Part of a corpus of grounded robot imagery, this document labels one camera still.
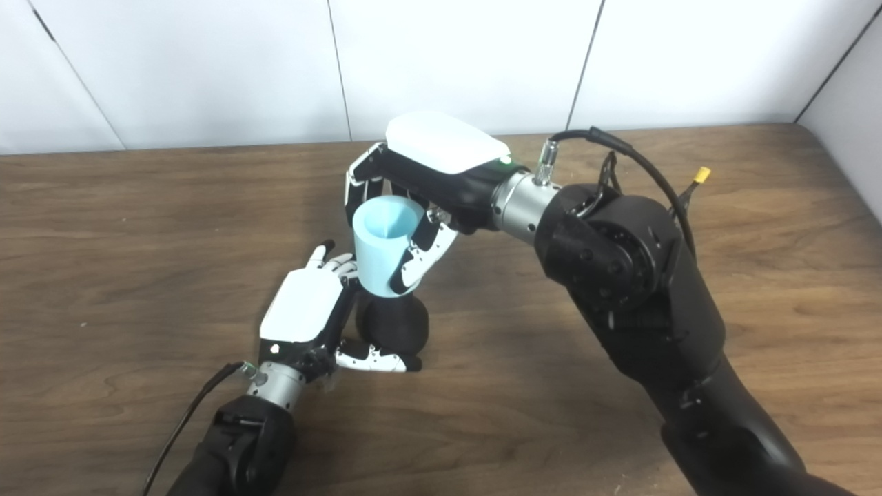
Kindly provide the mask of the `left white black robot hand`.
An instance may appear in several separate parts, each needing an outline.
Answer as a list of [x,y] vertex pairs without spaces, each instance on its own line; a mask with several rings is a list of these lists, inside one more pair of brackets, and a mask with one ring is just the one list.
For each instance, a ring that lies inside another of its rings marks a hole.
[[305,266],[289,272],[259,325],[259,363],[287,365],[309,384],[338,368],[374,373],[419,373],[422,359],[395,352],[365,338],[346,339],[343,331],[362,288],[355,254],[331,257],[325,240]]

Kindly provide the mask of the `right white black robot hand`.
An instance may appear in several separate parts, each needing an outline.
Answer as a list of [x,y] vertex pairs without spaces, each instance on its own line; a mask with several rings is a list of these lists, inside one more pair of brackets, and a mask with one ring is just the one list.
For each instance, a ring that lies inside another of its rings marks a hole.
[[349,166],[344,207],[361,285],[373,296],[409,294],[457,236],[498,231],[503,185],[526,173],[509,147],[435,111],[388,123],[385,139]]

